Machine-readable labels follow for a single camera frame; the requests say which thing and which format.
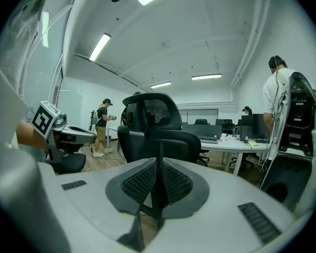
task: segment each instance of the office chair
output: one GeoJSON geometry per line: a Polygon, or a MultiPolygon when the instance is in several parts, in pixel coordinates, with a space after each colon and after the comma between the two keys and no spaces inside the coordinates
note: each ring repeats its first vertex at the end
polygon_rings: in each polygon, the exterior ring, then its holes
{"type": "Polygon", "coordinates": [[[196,119],[194,124],[209,124],[207,119],[196,119]]]}
{"type": "Polygon", "coordinates": [[[127,126],[118,128],[118,141],[127,163],[168,157],[197,163],[201,143],[193,134],[180,131],[177,106],[166,94],[145,93],[123,100],[127,126]]]}
{"type": "Polygon", "coordinates": [[[224,120],[224,123],[221,126],[222,126],[222,133],[229,134],[229,135],[233,134],[234,124],[232,120],[230,119],[224,120]]]}
{"type": "MultiPolygon", "coordinates": [[[[209,123],[207,122],[207,119],[196,119],[195,122],[194,122],[194,124],[209,124],[209,123]]],[[[206,167],[207,167],[208,165],[207,165],[207,163],[206,163],[206,161],[205,161],[204,159],[207,159],[207,162],[209,162],[210,158],[209,158],[209,157],[206,157],[206,154],[205,154],[205,153],[208,153],[208,152],[209,152],[209,150],[203,150],[203,149],[201,149],[201,150],[200,150],[200,153],[202,153],[204,156],[202,156],[202,155],[199,156],[199,160],[200,160],[206,167]]]]}
{"type": "MultiPolygon", "coordinates": [[[[254,163],[250,162],[249,160],[247,160],[247,153],[243,153],[242,154],[242,159],[241,159],[241,165],[240,165],[240,168],[245,171],[246,170],[246,165],[247,164],[250,164],[251,165],[251,170],[254,168],[254,163]]],[[[236,163],[236,158],[235,157],[232,157],[232,162],[230,163],[230,165],[232,163],[236,163]]]]}

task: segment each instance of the wooden floor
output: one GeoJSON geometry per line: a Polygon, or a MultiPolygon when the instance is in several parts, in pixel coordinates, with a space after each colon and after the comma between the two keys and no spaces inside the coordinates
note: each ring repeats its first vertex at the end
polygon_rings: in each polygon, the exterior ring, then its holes
{"type": "MultiPolygon", "coordinates": [[[[117,153],[117,141],[112,141],[110,143],[110,147],[113,148],[113,152],[105,154],[101,158],[94,158],[91,154],[90,147],[83,147],[79,151],[86,155],[85,167],[82,171],[95,171],[111,168],[114,166],[119,166],[126,164],[125,160],[118,155],[117,153]]],[[[224,164],[222,164],[222,153],[221,152],[208,152],[206,156],[210,158],[208,163],[208,167],[216,170],[223,170],[224,164]]],[[[261,171],[257,168],[258,160],[254,157],[248,157],[248,160],[254,163],[254,168],[251,169],[248,164],[245,171],[240,169],[238,176],[247,180],[249,183],[258,186],[259,185],[259,176],[261,171]]],[[[231,165],[229,172],[233,173],[234,164],[231,165]]]]}
{"type": "MultiPolygon", "coordinates": [[[[117,153],[117,141],[112,141],[110,143],[110,147],[113,148],[113,152],[105,154],[101,158],[94,158],[91,154],[91,147],[83,147],[80,149],[80,153],[86,155],[86,163],[85,167],[82,171],[95,171],[95,170],[102,170],[111,168],[114,166],[119,166],[126,164],[125,160],[118,155],[117,153]]],[[[208,167],[217,170],[223,170],[224,164],[222,164],[222,153],[221,152],[208,152],[206,156],[210,158],[208,162],[208,167]]],[[[245,171],[240,169],[239,176],[250,182],[251,184],[258,186],[259,182],[259,175],[260,170],[257,168],[258,160],[254,157],[250,158],[251,162],[255,164],[254,168],[251,170],[250,166],[246,167],[245,171]]],[[[229,169],[230,173],[233,173],[234,164],[229,169]]],[[[143,238],[145,246],[147,246],[150,241],[154,238],[157,233],[157,225],[153,218],[149,217],[144,213],[140,213],[141,223],[142,223],[142,230],[143,230],[143,238]]]]}

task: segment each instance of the pipe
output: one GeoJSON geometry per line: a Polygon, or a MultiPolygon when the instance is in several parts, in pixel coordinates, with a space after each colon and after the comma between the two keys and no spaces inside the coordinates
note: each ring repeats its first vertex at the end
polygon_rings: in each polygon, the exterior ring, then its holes
{"type": "Polygon", "coordinates": [[[270,6],[270,0],[266,0],[265,1],[265,6],[264,6],[264,10],[263,10],[263,16],[262,16],[262,19],[261,19],[261,25],[260,25],[260,28],[258,30],[258,34],[256,36],[256,39],[255,39],[255,43],[253,45],[253,48],[252,48],[252,51],[250,52],[249,54],[249,57],[243,67],[243,69],[241,70],[241,73],[240,73],[240,77],[241,75],[243,74],[243,72],[245,71],[245,69],[247,68],[251,58],[253,57],[253,54],[255,52],[255,49],[259,43],[259,40],[260,40],[260,37],[261,37],[261,34],[262,34],[262,31],[263,31],[263,28],[264,28],[264,24],[265,24],[265,21],[267,20],[267,16],[268,16],[268,11],[269,11],[269,6],[270,6]]]}
{"type": "Polygon", "coordinates": [[[255,38],[255,34],[256,34],[256,29],[259,23],[259,19],[260,19],[260,13],[261,13],[261,8],[262,8],[262,0],[255,0],[255,8],[254,8],[254,19],[253,19],[253,24],[252,24],[252,28],[251,28],[251,33],[249,35],[249,39],[248,39],[248,43],[246,46],[246,49],[244,50],[241,62],[239,64],[238,70],[236,71],[236,74],[231,82],[231,86],[234,86],[236,83],[236,79],[239,77],[240,72],[241,72],[241,68],[244,65],[244,62],[246,60],[246,57],[249,53],[249,50],[254,42],[254,38],[255,38]]]}

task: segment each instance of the desk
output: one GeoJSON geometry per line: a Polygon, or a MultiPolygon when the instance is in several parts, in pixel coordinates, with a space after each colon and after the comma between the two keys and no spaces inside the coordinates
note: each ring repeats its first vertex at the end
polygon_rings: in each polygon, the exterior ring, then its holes
{"type": "Polygon", "coordinates": [[[106,147],[109,147],[110,145],[110,140],[109,140],[109,135],[110,135],[110,130],[116,131],[117,132],[118,127],[114,126],[108,126],[106,128],[106,147]]]}
{"type": "Polygon", "coordinates": [[[201,149],[215,152],[226,152],[227,158],[224,168],[225,171],[228,171],[230,167],[232,153],[238,153],[239,156],[236,160],[235,168],[233,171],[234,175],[238,175],[243,153],[264,153],[269,147],[269,144],[266,143],[258,143],[257,146],[250,147],[248,144],[245,144],[240,140],[237,140],[232,135],[226,137],[226,134],[222,134],[221,140],[222,141],[219,141],[217,144],[202,142],[201,149]]]}

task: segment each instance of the backpack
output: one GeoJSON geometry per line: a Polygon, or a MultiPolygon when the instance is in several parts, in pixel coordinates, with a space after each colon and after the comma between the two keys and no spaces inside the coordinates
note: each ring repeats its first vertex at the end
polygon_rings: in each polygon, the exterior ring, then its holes
{"type": "Polygon", "coordinates": [[[98,118],[97,111],[93,111],[91,123],[92,123],[92,124],[98,124],[98,122],[100,121],[101,118],[102,118],[102,117],[99,117],[99,118],[98,118]]]}

